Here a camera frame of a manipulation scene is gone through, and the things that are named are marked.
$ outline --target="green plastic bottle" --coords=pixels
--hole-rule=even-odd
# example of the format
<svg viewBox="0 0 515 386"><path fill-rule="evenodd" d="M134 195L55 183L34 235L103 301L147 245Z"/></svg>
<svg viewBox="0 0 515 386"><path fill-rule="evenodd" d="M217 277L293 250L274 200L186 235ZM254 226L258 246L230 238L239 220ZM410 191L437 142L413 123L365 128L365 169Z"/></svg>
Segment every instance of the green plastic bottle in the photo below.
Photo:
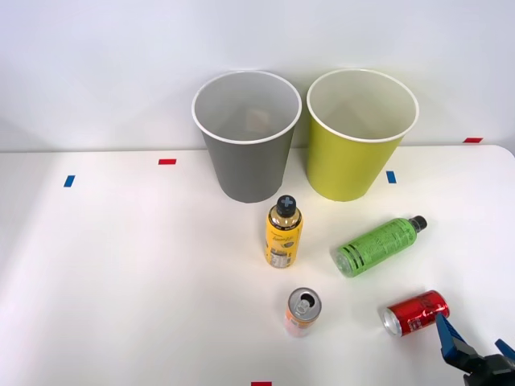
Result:
<svg viewBox="0 0 515 386"><path fill-rule="evenodd" d="M411 246L417 240L417 233L426 227L422 216L391 220L341 245L332 253L332 259L343 275L355 277Z"/></svg>

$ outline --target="red soda can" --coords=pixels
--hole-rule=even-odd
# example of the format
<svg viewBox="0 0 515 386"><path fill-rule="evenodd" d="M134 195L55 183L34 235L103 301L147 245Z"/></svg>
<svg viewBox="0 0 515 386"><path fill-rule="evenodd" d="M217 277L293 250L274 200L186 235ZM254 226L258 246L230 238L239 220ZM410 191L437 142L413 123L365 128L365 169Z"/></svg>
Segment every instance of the red soda can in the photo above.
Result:
<svg viewBox="0 0 515 386"><path fill-rule="evenodd" d="M404 336L433 324L438 312L448 318L449 306L438 292L427 291L404 302L386 307L381 312L381 319L390 334Z"/></svg>

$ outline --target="blue tape marker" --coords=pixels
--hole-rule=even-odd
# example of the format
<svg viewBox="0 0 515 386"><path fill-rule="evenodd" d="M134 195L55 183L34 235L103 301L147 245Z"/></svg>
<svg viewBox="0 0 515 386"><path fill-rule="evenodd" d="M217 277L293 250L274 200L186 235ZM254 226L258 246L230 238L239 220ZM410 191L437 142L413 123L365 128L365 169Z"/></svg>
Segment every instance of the blue tape marker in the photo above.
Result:
<svg viewBox="0 0 515 386"><path fill-rule="evenodd" d="M64 182L64 187L72 187L73 180L75 179L75 175L69 175Z"/></svg>
<svg viewBox="0 0 515 386"><path fill-rule="evenodd" d="M397 180L395 179L395 173L393 173L391 170L386 172L386 177L388 178L388 183L397 183Z"/></svg>

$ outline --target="gray paper cup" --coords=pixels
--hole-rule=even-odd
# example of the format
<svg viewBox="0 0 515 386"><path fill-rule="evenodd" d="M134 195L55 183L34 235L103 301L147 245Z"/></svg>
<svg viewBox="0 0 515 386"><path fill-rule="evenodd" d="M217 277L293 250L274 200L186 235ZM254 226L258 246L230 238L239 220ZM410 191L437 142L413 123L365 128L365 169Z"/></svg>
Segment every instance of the gray paper cup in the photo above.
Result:
<svg viewBox="0 0 515 386"><path fill-rule="evenodd" d="M277 192L301 110L295 87L268 72L230 72L202 86L193 119L226 195L256 203Z"/></svg>

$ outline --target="black spray can cap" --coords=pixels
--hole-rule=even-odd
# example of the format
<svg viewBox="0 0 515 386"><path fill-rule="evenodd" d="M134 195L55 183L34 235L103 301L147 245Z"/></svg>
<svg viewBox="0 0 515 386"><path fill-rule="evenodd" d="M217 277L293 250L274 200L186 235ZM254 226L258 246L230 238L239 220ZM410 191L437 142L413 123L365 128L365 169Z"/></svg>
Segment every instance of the black spray can cap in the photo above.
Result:
<svg viewBox="0 0 515 386"><path fill-rule="evenodd" d="M410 219L410 223L413 225L413 228L415 228L417 233L427 228L427 221L422 216L413 217Z"/></svg>
<svg viewBox="0 0 515 386"><path fill-rule="evenodd" d="M296 209L297 203L290 195L282 195L277 200L277 213L282 217L292 217Z"/></svg>

